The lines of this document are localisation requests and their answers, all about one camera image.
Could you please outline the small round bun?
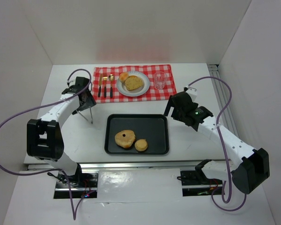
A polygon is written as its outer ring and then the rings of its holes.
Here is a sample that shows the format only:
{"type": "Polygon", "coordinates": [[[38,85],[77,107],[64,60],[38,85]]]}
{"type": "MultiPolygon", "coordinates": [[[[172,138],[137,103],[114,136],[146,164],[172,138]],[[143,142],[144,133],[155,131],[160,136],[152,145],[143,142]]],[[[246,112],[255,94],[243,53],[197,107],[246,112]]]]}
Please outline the small round bun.
{"type": "Polygon", "coordinates": [[[128,72],[123,72],[119,75],[119,80],[120,82],[124,83],[129,77],[129,73],[128,72]]]}

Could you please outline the speckled bread slice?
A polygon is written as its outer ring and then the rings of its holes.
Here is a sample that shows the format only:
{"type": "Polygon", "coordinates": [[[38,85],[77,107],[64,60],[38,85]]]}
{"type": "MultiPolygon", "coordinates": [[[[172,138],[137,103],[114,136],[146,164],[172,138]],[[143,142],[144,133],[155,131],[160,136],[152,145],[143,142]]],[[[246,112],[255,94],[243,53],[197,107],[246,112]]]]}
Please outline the speckled bread slice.
{"type": "Polygon", "coordinates": [[[125,81],[125,87],[128,91],[136,90],[143,86],[144,82],[138,76],[132,75],[129,76],[125,81]]]}

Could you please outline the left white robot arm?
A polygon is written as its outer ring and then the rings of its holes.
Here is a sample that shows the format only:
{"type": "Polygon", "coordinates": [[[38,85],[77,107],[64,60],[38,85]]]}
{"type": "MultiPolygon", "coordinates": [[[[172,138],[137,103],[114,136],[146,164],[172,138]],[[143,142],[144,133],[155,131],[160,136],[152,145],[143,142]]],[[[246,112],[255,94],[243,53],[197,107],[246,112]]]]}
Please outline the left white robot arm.
{"type": "Polygon", "coordinates": [[[81,166],[64,152],[61,128],[71,115],[96,105],[89,90],[90,84],[88,78],[77,77],[75,83],[62,92],[53,108],[27,123],[27,154],[63,170],[70,182],[77,185],[91,176],[82,174],[81,166]]]}

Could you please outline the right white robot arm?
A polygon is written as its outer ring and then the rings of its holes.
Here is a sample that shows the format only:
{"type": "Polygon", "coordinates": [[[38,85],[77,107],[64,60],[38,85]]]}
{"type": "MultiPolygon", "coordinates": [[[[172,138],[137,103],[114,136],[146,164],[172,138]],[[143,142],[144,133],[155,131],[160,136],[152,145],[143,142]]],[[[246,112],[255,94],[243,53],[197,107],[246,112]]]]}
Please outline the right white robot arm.
{"type": "Polygon", "coordinates": [[[228,163],[217,163],[206,159],[195,169],[207,179],[231,180],[235,187],[244,194],[250,194],[270,176],[269,154],[263,148],[259,150],[246,144],[230,132],[226,127],[218,124],[213,114],[205,107],[192,101],[191,95],[182,91],[170,96],[164,115],[174,108],[171,117],[183,122],[195,131],[206,136],[213,143],[224,146],[228,163]]]}

